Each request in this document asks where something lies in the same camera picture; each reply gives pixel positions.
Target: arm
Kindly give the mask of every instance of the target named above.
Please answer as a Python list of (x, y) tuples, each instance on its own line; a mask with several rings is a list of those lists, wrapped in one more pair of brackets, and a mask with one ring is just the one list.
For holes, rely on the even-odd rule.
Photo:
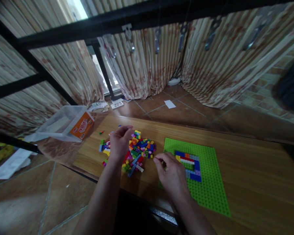
[[(166, 169), (161, 164), (162, 160), (166, 163)], [(199, 205), (190, 195), (183, 165), (171, 153), (156, 155), (154, 162), (159, 179), (176, 206), (189, 234), (216, 234)]]
[(111, 153), (88, 208), (82, 214), (73, 234), (112, 234), (117, 213), (121, 165), (132, 138), (132, 126), (122, 126), (110, 136)]

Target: orange box label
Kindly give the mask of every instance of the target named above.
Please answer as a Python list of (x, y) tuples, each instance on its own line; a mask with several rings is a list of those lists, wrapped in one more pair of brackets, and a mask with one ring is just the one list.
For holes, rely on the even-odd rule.
[(75, 126), (72, 128), (70, 133), (82, 140), (93, 124), (94, 121), (89, 116), (89, 114), (85, 112), (83, 116), (75, 124)]

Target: metal clip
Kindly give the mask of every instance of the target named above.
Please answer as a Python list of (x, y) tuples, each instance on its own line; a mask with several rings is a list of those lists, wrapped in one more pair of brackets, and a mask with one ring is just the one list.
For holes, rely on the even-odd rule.
[(161, 35), (161, 28), (157, 27), (155, 29), (155, 54), (156, 55), (159, 53), (159, 49), (160, 49), (160, 35)]
[(180, 29), (180, 44), (179, 44), (179, 52), (182, 51), (183, 49), (183, 41), (184, 41), (184, 38), (185, 38), (185, 34), (187, 32), (187, 29), (188, 29), (188, 23), (187, 22), (184, 22), (182, 25), (181, 25), (181, 29)]
[(243, 45), (243, 51), (247, 51), (252, 47), (257, 37), (259, 36), (261, 30), (272, 20), (272, 18), (276, 14), (284, 11), (285, 8), (286, 8), (286, 4), (282, 4), (282, 5), (275, 5), (273, 7), (263, 7), (259, 10), (257, 15), (258, 16), (261, 15), (261, 17), (257, 22), (256, 28), (253, 30), (253, 32), (249, 35), (249, 37), (245, 41)]
[(135, 52), (134, 42), (132, 40), (132, 32), (131, 32), (132, 24), (126, 24), (122, 26), (122, 30), (125, 32), (127, 38), (127, 47), (130, 53)]
[(103, 35), (102, 37), (107, 41), (107, 44), (108, 44), (107, 49), (108, 49), (110, 57), (116, 58), (117, 54), (116, 54), (116, 52), (114, 50), (112, 40), (111, 40), (112, 35), (111, 34), (106, 34), (106, 35)]
[(208, 51), (210, 49), (212, 42), (216, 36), (216, 29), (219, 28), (221, 21), (222, 21), (221, 16), (217, 16), (213, 18), (213, 21), (211, 22), (211, 26), (210, 26), (210, 31), (209, 31), (210, 34), (205, 45), (205, 51)]

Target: wooden table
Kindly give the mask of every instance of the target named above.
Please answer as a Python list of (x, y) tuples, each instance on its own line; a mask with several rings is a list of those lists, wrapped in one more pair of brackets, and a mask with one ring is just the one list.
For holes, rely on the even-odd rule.
[[(154, 140), (156, 153), (163, 151), (165, 137), (215, 148), (232, 217), (202, 210), (219, 234), (294, 234), (294, 162), (280, 144), (108, 115), (85, 141), (74, 165), (100, 177), (107, 158), (98, 151), (100, 140), (126, 124), (141, 131), (143, 138)], [(143, 173), (135, 172), (131, 178), (123, 174), (121, 187), (173, 212), (165, 191), (157, 187), (154, 162), (144, 159), (143, 168)]]

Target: hand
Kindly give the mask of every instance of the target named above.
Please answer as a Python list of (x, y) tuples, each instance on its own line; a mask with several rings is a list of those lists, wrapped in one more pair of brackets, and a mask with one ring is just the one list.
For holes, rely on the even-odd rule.
[(110, 136), (110, 160), (123, 160), (129, 146), (129, 140), (132, 139), (133, 126), (121, 126), (117, 131)]
[[(161, 161), (166, 163), (164, 169)], [(191, 197), (187, 187), (185, 168), (175, 159), (172, 153), (160, 153), (154, 157), (160, 182), (174, 203), (179, 200), (189, 200)]]

